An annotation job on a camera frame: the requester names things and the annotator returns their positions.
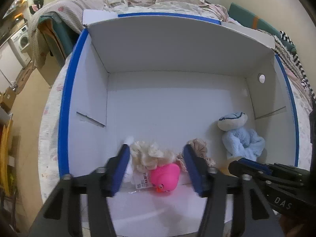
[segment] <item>washing machine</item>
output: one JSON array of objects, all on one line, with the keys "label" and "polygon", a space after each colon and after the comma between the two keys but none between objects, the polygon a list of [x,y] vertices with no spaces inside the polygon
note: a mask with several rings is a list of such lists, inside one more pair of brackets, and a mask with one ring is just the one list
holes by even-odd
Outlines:
[{"label": "washing machine", "polygon": [[29,55],[26,52],[22,52],[30,45],[27,29],[26,25],[23,26],[8,41],[13,53],[23,68],[31,61]]}]

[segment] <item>pink toy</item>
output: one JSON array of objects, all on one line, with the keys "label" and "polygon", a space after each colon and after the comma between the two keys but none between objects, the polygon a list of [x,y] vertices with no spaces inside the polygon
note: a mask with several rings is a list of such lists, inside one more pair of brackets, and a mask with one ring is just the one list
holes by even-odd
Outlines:
[{"label": "pink toy", "polygon": [[180,168],[174,163],[150,170],[151,183],[156,187],[157,192],[173,191],[178,185],[179,176]]}]

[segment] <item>screw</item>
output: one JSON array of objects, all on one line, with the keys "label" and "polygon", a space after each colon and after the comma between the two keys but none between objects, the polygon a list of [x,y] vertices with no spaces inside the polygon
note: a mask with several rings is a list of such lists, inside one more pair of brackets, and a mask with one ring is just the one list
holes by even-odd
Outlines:
[{"label": "screw", "polygon": [[252,178],[252,176],[251,176],[251,175],[247,175],[247,174],[242,175],[242,179],[243,179],[243,180],[245,180],[245,181],[250,181],[250,180],[251,180],[251,178]]},{"label": "screw", "polygon": [[63,180],[70,180],[70,179],[71,179],[71,174],[63,175]]},{"label": "screw", "polygon": [[98,174],[103,174],[103,173],[105,173],[105,167],[98,167],[95,171],[96,171]]},{"label": "screw", "polygon": [[207,171],[211,174],[216,174],[217,173],[217,168],[211,166],[207,169]]}]

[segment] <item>white label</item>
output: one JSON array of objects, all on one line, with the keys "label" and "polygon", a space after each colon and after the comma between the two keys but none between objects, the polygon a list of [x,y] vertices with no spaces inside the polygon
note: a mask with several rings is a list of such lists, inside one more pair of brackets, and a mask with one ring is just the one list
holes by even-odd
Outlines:
[{"label": "white label", "polygon": [[146,173],[140,173],[135,171],[133,173],[133,179],[135,182],[136,189],[145,189],[153,187],[150,180],[149,171],[147,171]]}]

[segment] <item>brown rug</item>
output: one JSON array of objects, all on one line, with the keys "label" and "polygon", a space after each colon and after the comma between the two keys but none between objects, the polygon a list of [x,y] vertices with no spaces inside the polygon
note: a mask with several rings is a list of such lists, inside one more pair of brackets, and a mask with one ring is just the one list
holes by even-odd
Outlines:
[{"label": "brown rug", "polygon": [[14,91],[16,94],[19,94],[23,90],[34,69],[34,64],[31,61],[24,69],[21,70],[18,77],[16,78],[16,85],[14,86]]}]

